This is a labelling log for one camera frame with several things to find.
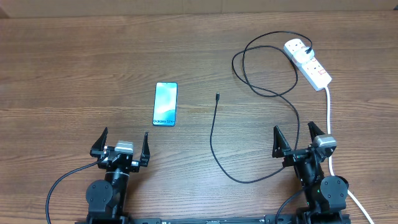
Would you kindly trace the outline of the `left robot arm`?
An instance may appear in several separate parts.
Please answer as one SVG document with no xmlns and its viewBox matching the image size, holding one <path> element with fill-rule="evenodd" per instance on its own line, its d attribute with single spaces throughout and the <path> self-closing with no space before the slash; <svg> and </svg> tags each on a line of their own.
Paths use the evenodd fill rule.
<svg viewBox="0 0 398 224">
<path fill-rule="evenodd" d="M 145 133 L 142 151 L 138 160 L 134 159 L 134 144 L 118 141 L 115 146 L 107 146 L 108 130 L 92 145 L 90 156 L 97 158 L 96 164 L 105 170 L 103 180 L 92 182 L 86 190 L 88 202 L 87 223 L 133 223 L 130 214 L 124 211 L 129 176 L 147 167 L 150 160 L 148 134 Z"/>
</svg>

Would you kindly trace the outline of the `blue Galaxy smartphone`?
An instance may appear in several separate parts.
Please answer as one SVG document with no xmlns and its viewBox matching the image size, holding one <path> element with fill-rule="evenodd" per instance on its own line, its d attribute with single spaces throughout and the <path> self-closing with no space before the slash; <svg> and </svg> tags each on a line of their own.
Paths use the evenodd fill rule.
<svg viewBox="0 0 398 224">
<path fill-rule="evenodd" d="M 154 126 L 175 126 L 177 112 L 178 84 L 175 82 L 158 82 L 155 86 Z"/>
</svg>

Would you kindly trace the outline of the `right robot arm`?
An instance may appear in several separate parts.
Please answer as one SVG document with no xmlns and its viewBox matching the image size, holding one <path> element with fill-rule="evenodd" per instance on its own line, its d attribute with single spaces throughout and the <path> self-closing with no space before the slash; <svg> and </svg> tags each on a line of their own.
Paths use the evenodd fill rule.
<svg viewBox="0 0 398 224">
<path fill-rule="evenodd" d="M 302 189 L 289 197 L 278 209 L 274 223 L 343 224 L 350 223 L 349 215 L 342 214 L 346 208 L 348 181 L 338 175 L 325 176 L 321 163 L 331 157 L 336 149 L 336 140 L 324 133 L 314 122 L 308 123 L 312 143 L 304 149 L 293 150 L 278 126 L 273 129 L 272 156 L 282 158 L 282 167 L 293 167 Z M 284 207 L 300 194 L 307 200 L 306 207 L 296 209 L 293 215 L 282 215 Z"/>
</svg>

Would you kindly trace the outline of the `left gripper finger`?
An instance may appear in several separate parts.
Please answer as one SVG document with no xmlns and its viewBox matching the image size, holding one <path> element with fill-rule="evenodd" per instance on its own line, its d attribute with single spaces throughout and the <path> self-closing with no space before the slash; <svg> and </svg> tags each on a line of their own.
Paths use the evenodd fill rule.
<svg viewBox="0 0 398 224">
<path fill-rule="evenodd" d="M 147 167 L 150 160 L 150 149 L 148 144 L 148 132 L 144 135 L 143 145 L 142 145 L 142 152 L 140 156 L 139 165 L 141 167 Z"/>
<path fill-rule="evenodd" d="M 101 136 L 96 140 L 96 142 L 92 145 L 90 149 L 91 157 L 102 157 L 103 155 L 105 155 L 104 147 L 107 135 L 108 135 L 108 129 L 105 128 Z"/>
</svg>

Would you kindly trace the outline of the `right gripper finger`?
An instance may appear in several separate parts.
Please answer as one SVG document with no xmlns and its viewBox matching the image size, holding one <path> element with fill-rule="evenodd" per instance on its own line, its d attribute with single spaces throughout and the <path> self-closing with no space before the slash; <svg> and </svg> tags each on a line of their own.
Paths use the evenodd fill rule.
<svg viewBox="0 0 398 224">
<path fill-rule="evenodd" d="M 279 129 L 278 126 L 274 126 L 273 133 L 274 133 L 274 143 L 272 149 L 272 157 L 273 158 L 284 157 L 285 153 L 291 151 L 292 148 L 289 146 L 286 138 L 284 137 L 282 131 Z"/>
<path fill-rule="evenodd" d="M 310 137 L 313 144 L 319 144 L 325 133 L 313 122 L 308 123 Z"/>
</svg>

